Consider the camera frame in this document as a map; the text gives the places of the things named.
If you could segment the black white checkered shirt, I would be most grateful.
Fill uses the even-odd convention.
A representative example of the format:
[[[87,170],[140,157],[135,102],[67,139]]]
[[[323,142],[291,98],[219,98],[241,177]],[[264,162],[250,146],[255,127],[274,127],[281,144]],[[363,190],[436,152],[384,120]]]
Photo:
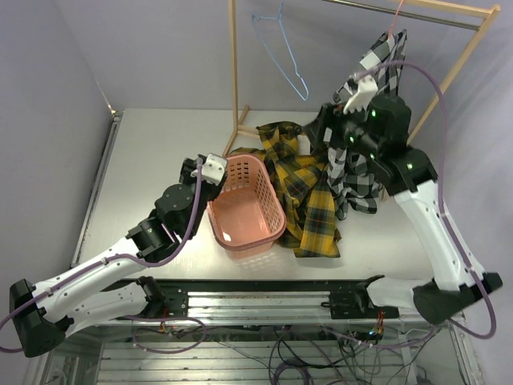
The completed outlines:
[[[379,63],[406,58],[407,30],[383,33],[362,56],[354,72],[363,72]],[[381,185],[370,171],[364,156],[348,148],[328,149],[328,185],[333,195],[335,215],[344,220],[353,209],[360,213],[375,214]]]

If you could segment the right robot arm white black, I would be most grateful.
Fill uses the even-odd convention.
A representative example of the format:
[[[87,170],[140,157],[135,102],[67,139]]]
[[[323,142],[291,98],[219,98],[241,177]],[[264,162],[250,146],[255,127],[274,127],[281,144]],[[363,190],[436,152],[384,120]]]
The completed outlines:
[[[429,281],[386,276],[365,280],[357,291],[359,306],[410,308],[437,325],[503,282],[497,273],[484,270],[458,236],[438,194],[440,179],[429,156],[407,143],[410,117],[403,99],[380,94],[358,111],[325,103],[304,130],[313,144],[342,146],[364,157],[410,220],[430,260],[434,276]]]

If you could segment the yellow plaid shirt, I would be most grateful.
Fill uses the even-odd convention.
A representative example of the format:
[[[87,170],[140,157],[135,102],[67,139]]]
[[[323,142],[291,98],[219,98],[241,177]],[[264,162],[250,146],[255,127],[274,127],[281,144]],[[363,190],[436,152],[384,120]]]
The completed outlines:
[[[302,126],[290,121],[257,130],[262,149],[239,147],[232,154],[251,153],[264,162],[285,213],[285,231],[277,243],[298,258],[339,258],[341,234],[328,185],[327,147],[300,154]]]

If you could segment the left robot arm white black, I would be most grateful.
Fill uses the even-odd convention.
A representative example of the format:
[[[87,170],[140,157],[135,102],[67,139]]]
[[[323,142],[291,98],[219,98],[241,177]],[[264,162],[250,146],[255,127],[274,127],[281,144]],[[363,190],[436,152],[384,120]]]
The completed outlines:
[[[127,294],[107,288],[179,255],[196,235],[208,203],[220,194],[227,165],[226,158],[215,154],[185,159],[179,183],[167,187],[148,217],[114,245],[53,278],[15,282],[10,287],[10,313],[1,324],[13,323],[21,346],[2,351],[34,358],[97,322],[159,313],[166,299],[150,277],[137,280]]]

